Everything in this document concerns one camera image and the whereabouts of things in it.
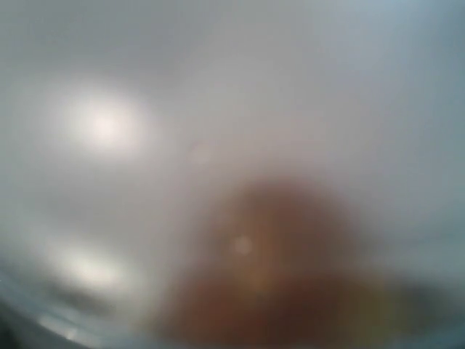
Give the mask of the clear shaker body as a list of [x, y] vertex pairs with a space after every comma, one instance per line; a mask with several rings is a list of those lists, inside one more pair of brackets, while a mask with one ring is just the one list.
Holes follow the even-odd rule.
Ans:
[[464, 346], [462, 1], [3, 1], [1, 324], [20, 348], [221, 348], [159, 326], [217, 204], [328, 191], [392, 335]]

